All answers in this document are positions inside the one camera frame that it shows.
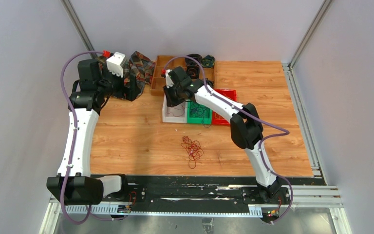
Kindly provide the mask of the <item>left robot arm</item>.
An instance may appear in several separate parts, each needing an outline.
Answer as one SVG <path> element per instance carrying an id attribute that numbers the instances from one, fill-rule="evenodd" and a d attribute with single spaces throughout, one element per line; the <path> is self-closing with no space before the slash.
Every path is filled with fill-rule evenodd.
<path id="1" fill-rule="evenodd" d="M 66 148 L 55 177 L 46 182 L 51 194 L 65 205 L 97 205 L 105 197 L 125 201 L 130 195 L 124 174 L 93 178 L 90 170 L 91 147 L 100 112 L 109 98 L 126 97 L 123 58 L 86 59 L 78 63 L 79 79 L 68 97 L 70 125 Z"/>

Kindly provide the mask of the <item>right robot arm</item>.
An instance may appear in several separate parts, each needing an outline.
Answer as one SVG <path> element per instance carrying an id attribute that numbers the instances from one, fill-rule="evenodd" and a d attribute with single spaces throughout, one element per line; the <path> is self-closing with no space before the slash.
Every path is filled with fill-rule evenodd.
<path id="1" fill-rule="evenodd" d="M 259 197 L 265 203 L 277 199 L 281 183 L 272 170 L 263 143 L 263 126 L 256 107 L 240 104 L 222 96 L 206 79 L 192 79 L 182 67 L 162 70 L 163 87 L 168 107 L 184 101 L 203 105 L 228 121 L 233 143 L 243 149 L 256 173 Z"/>

